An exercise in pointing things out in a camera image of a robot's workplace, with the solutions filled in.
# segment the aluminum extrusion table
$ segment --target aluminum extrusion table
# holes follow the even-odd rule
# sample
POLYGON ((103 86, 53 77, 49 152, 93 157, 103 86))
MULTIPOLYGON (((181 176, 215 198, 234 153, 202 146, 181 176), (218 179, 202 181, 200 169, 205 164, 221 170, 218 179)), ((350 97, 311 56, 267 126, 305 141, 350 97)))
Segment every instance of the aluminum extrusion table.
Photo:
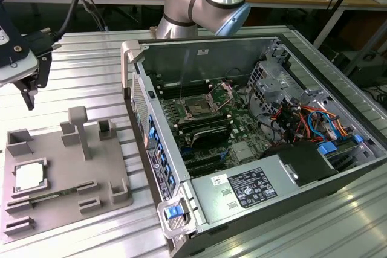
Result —
MULTIPOLYGON (((239 33, 286 35, 387 135, 384 111, 370 106, 372 101, 329 66, 297 31, 280 26, 243 28, 239 33)), ((149 38, 148 31, 67 34, 61 41, 63 47, 53 53, 50 80, 36 96, 34 111, 27 110, 13 86, 0 89, 0 150, 5 149, 9 130, 26 127, 32 134, 58 130, 57 124, 66 120, 67 108, 72 106, 86 106, 90 122, 99 118, 116 122, 134 198, 129 207, 0 245, 1 257, 169 257, 121 93, 120 45, 139 38, 149 38)), ((310 76, 298 77, 313 86, 310 76)), ((4 153, 0 153, 0 162, 3 167, 4 153)), ((197 257, 386 257, 386 208, 387 166, 383 166, 339 193, 237 235, 197 257)))

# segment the motherboard chip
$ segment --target motherboard chip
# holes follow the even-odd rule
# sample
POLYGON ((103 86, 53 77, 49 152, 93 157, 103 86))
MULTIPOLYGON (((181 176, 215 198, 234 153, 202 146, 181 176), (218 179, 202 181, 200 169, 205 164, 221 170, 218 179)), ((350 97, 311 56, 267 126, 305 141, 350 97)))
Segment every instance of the motherboard chip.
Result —
POLYGON ((186 100, 187 111, 192 114, 192 116, 210 114, 211 108, 208 105, 205 99, 192 99, 186 100))
POLYGON ((249 145, 247 145, 245 141, 235 143, 231 145, 231 147, 234 150, 235 156, 239 162, 254 157, 253 152, 250 150, 249 145))

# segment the white label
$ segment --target white label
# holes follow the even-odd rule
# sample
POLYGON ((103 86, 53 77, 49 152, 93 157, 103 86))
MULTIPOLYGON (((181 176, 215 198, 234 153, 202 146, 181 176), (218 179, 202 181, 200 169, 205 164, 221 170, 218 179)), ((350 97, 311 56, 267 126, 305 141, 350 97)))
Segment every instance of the white label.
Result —
POLYGON ((203 55, 205 55, 205 54, 208 54, 208 52, 209 52, 210 50, 198 50, 198 56, 203 56, 203 55))
POLYGON ((10 41, 10 38, 5 33, 5 31, 0 27, 0 45, 6 44, 10 41))
POLYGON ((211 177, 211 180, 214 185, 224 184, 225 182, 228 181, 226 174, 213 176, 211 177))
POLYGON ((268 195, 269 193, 274 192, 274 190, 273 190, 273 188, 271 188, 270 190, 266 190, 265 192, 266 192, 266 195, 268 195))

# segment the power supply label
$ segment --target power supply label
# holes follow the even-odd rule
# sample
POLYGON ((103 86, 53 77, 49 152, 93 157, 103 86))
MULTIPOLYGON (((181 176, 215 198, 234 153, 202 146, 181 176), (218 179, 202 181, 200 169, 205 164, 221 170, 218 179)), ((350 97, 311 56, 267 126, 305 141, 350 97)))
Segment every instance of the power supply label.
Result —
POLYGON ((230 176, 229 183, 243 208, 249 208, 277 196, 260 167, 230 176))

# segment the robotic arm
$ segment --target robotic arm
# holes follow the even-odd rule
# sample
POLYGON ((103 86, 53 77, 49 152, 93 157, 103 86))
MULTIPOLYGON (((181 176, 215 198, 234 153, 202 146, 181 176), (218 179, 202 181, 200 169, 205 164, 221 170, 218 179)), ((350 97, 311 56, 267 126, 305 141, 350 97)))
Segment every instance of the robotic arm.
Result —
POLYGON ((217 36, 231 36, 250 13, 245 0, 165 0, 157 39, 198 36, 197 24, 217 36))

